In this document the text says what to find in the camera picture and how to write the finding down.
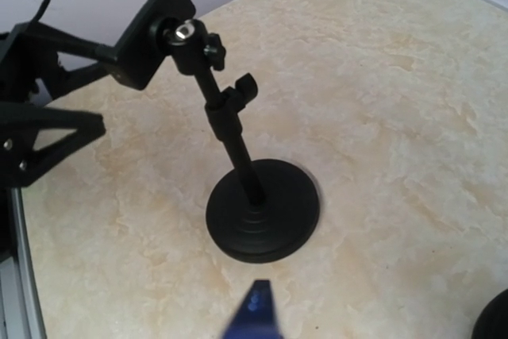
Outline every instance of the silver screw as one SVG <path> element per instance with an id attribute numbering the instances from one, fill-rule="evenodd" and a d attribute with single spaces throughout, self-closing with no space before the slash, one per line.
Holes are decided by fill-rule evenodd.
<path id="1" fill-rule="evenodd" d="M 192 20 L 187 20 L 180 27 L 178 27 L 175 31 L 175 35 L 181 41 L 187 40 L 189 37 L 192 37 L 196 32 L 196 28 L 194 24 L 192 24 Z"/>
<path id="2" fill-rule="evenodd" d="M 10 149 L 13 147 L 13 140 L 8 139 L 7 141 L 3 142 L 3 148 L 6 151 L 10 151 Z"/>

